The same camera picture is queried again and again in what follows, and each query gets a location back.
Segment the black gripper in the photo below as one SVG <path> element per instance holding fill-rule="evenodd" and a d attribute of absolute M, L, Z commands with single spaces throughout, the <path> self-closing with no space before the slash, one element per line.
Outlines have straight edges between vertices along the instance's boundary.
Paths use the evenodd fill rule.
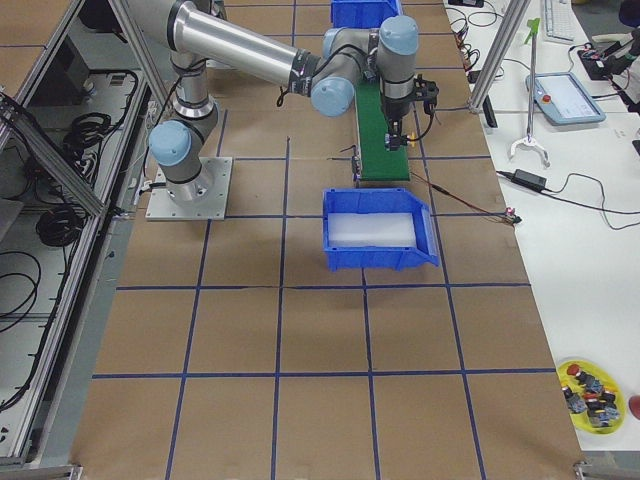
<path fill-rule="evenodd" d="M 409 113 L 415 95 L 409 93 L 402 98 L 392 98 L 382 94 L 382 113 L 388 123 L 387 148 L 397 149 L 406 145 L 402 120 Z"/>

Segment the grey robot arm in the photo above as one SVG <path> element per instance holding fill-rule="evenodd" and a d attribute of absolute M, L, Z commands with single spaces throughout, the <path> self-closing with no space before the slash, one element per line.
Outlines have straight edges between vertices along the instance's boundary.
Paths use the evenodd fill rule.
<path fill-rule="evenodd" d="M 216 60 L 306 96 L 327 117 L 345 113 L 357 85 L 371 75 L 379 81 L 386 148 L 412 140 L 403 119 L 411 103 L 426 100 L 429 88 L 415 72 L 418 26 L 409 16 L 389 17 L 372 29 L 332 28 L 317 56 L 218 18 L 193 1 L 133 1 L 130 8 L 142 30 L 171 51 Z"/>

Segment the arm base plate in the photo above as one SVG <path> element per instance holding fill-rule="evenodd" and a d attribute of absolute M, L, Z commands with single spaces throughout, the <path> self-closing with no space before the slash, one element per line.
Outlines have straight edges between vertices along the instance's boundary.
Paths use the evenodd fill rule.
<path fill-rule="evenodd" d="M 151 221 L 224 220 L 232 176 L 231 157 L 201 157 L 198 177 L 189 183 L 167 181 L 161 169 L 150 193 L 146 218 Z"/>

